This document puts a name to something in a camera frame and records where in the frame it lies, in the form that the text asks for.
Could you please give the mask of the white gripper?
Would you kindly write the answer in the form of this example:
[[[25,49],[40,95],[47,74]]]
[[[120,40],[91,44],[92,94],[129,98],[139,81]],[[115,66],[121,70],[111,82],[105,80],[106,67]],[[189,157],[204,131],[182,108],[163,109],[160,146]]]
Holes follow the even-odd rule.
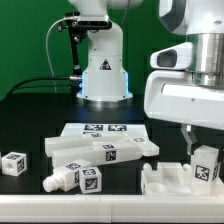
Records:
[[[157,70],[146,82],[144,111],[149,118],[183,124],[192,155],[199,144],[191,125],[224,130],[224,90],[193,85],[188,72]]]

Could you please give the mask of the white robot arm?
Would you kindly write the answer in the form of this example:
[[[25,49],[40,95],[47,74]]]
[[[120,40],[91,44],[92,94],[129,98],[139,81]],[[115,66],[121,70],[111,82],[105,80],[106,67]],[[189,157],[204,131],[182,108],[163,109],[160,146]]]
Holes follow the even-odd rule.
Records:
[[[143,0],[68,0],[79,14],[76,28],[89,37],[88,67],[78,96],[89,102],[116,102],[132,95],[122,66],[123,33],[107,13]],[[166,29],[186,41],[153,53],[144,111],[150,118],[189,127],[224,130],[224,0],[158,0]]]

